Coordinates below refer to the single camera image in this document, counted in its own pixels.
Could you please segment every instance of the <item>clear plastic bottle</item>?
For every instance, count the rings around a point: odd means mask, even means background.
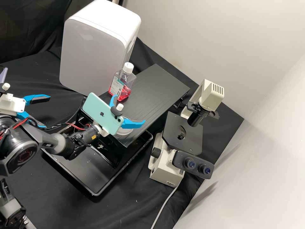
[[[117,94],[118,101],[126,99],[131,93],[132,85],[137,78],[132,71],[133,64],[126,62],[123,69],[117,71],[113,76],[108,92],[110,95]]]

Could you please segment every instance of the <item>white wall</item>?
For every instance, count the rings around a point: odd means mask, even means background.
[[[295,0],[125,0],[139,38],[200,83],[225,88],[243,117],[305,53],[305,3]]]
[[[175,225],[304,228],[305,56],[244,121]]]

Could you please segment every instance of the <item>red wire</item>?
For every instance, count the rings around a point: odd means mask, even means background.
[[[27,120],[28,120],[28,119],[26,118],[26,119],[22,120],[21,122],[18,122],[17,125],[13,126],[13,129],[16,129],[18,126],[21,126],[21,125],[24,124]]]
[[[22,121],[19,122],[17,125],[15,125],[15,126],[13,127],[13,129],[16,129],[18,126],[21,126],[21,125],[24,124],[27,120],[28,120],[27,118],[24,119],[24,120],[22,120]]]
[[[73,126],[74,128],[76,128],[76,129],[78,129],[78,130],[85,130],[84,128],[80,128],[80,127],[78,127],[78,126],[75,126],[75,125],[72,124],[72,123],[67,123],[67,122],[66,122],[66,124],[68,124],[68,125],[70,125],[70,126]]]

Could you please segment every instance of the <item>white bottle cap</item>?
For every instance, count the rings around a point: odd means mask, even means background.
[[[119,103],[119,104],[117,105],[117,110],[118,110],[118,111],[122,111],[123,108],[124,108],[124,105],[123,105],[122,103]]]
[[[9,83],[4,83],[2,85],[2,89],[5,90],[5,91],[7,91],[9,88],[10,88],[10,84]]]
[[[126,62],[123,67],[123,71],[130,74],[133,71],[133,64],[130,62]]]

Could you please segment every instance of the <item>microscope stage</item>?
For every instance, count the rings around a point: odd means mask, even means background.
[[[202,153],[202,136],[202,125],[191,127],[187,119],[170,111],[167,113],[162,138],[169,147],[199,155]]]
[[[131,95],[121,102],[124,105],[122,112],[123,116],[133,121],[146,120],[146,122],[141,128],[134,129],[128,135],[115,135],[116,140],[128,147],[189,89],[157,64],[137,74]],[[111,95],[106,92],[100,98],[109,103]]]

